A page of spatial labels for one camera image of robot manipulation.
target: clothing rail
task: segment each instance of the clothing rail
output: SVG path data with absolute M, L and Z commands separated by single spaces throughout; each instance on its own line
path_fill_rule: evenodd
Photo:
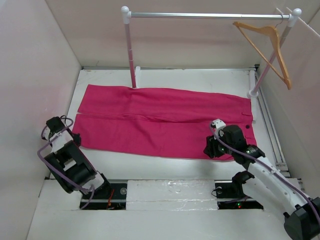
M 131 83 L 132 88 L 137 87 L 136 82 L 136 72 L 134 65 L 134 57 L 132 51 L 132 43 L 131 43 L 131 35 L 130 35 L 130 18 L 187 18 L 187 19 L 255 19 L 255 20 L 280 20 L 287 21 L 287 25 L 281 35 L 280 46 L 284 43 L 288 33 L 291 28 L 295 25 L 299 16 L 301 15 L 301 9 L 297 8 L 293 10 L 292 14 L 282 15 L 282 14 L 228 14 L 228 13 L 161 13 L 161 12 L 131 12 L 127 6 L 123 6 L 121 8 L 123 23 L 125 27 L 125 37 L 129 58 L 129 67 L 130 67 L 130 75 L 131 75 Z M 275 59 L 275 53 L 273 52 L 270 57 L 270 63 L 272 63 Z M 247 96 L 249 98 L 256 98 L 258 96 L 259 87 L 265 78 L 267 72 L 270 67 L 267 65 L 259 77 L 258 82 L 254 86 L 253 89 L 250 89 Z
M 131 12 L 130 18 L 289 20 L 290 15 Z

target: white enclosure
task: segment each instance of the white enclosure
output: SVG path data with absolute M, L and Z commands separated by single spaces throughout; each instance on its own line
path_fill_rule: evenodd
M 67 194 L 55 180 L 44 181 L 49 171 L 37 158 L 37 150 L 44 144 L 40 133 L 46 120 L 63 114 L 74 118 L 88 84 L 131 84 L 123 5 L 133 12 L 230 14 L 289 14 L 287 8 L 301 8 L 302 19 L 281 48 L 292 90 L 269 71 L 261 88 L 264 98 L 260 95 L 256 102 L 253 129 L 258 146 L 272 163 L 281 163 L 283 155 L 291 177 L 301 178 L 311 197 L 320 195 L 319 0 L 0 0 L 0 239 L 154 239 L 155 235 L 158 239 L 289 239 L 267 211 L 200 210 L 209 203 L 215 206 L 215 199 L 207 199 L 211 196 L 202 199 L 208 200 L 203 205 L 188 203 L 198 207 L 192 212 L 175 211 L 179 202 L 137 204 L 140 196 L 131 199 L 136 201 L 134 207 L 126 211 L 80 211 L 78 192 Z M 281 21 L 244 22 L 262 27 Z M 231 19 L 134 19 L 130 26 L 135 65 L 158 68 L 142 69 L 139 87 L 245 98 L 254 81 L 250 74 L 254 65 L 261 64 L 261 72 L 265 63 L 232 23 Z M 277 28 L 282 32 L 285 26 Z M 269 57 L 269 40 L 255 33 L 249 36 Z M 235 162 L 82 150 L 113 180 L 202 183 L 230 179 L 243 170 Z M 247 235 L 237 228 L 243 220 L 251 231 Z M 226 222 L 233 225 L 233 233 L 225 228 Z M 249 227 L 256 222 L 255 229 Z M 144 226 L 150 231 L 141 236 L 135 230 Z M 217 233 L 219 229 L 225 229 L 223 234 Z

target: clothes hanger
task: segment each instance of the clothes hanger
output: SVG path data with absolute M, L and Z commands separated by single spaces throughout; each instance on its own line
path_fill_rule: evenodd
M 288 90 L 291 89 L 292 83 L 289 78 L 288 69 L 286 67 L 284 58 L 282 57 L 281 51 L 280 51 L 280 37 L 278 34 L 278 30 L 274 26 L 264 26 L 264 27 L 255 27 L 246 23 L 235 21 L 233 23 L 239 31 L 242 33 L 242 35 L 248 40 L 248 42 L 251 44 L 251 46 L 258 52 L 258 54 L 263 58 L 263 60 L 266 61 L 266 63 L 270 66 L 270 68 L 279 76 L 279 78 L 286 84 L 286 87 Z M 263 55 L 263 53 L 257 48 L 257 46 L 251 41 L 251 39 L 245 34 L 245 32 L 241 29 L 248 29 L 250 31 L 266 35 L 270 38 L 275 56 L 278 60 L 282 75 L 276 70 L 276 68 L 268 61 L 268 59 Z

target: white wall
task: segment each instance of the white wall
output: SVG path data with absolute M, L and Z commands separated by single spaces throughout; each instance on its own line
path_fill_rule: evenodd
M 315 14 L 309 23 L 309 26 L 313 28 L 317 33 L 320 33 L 320 10 Z
M 80 64 L 44 0 L 4 3 L 0 56 L 0 239 L 24 240 L 48 173 L 40 133 L 66 113 Z
M 272 14 L 276 7 L 302 8 L 309 21 L 320 0 L 46 0 L 83 66 L 127 67 L 120 8 L 133 12 Z M 143 67 L 252 67 L 260 57 L 233 20 L 132 19 L 135 64 Z M 272 24 L 255 21 L 255 25 Z M 263 46 L 265 38 L 253 34 Z
M 272 70 L 262 89 L 289 171 L 302 178 L 307 193 L 316 197 L 320 195 L 320 36 L 299 20 L 281 51 L 292 89 L 287 90 Z

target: pink cloth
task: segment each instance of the pink cloth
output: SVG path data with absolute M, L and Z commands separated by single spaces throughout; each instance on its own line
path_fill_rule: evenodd
M 90 149 L 210 159 L 203 150 L 215 119 L 239 125 L 247 143 L 256 144 L 251 101 L 233 95 L 88 85 L 78 111 L 73 131 Z M 219 158 L 230 159 L 229 155 Z

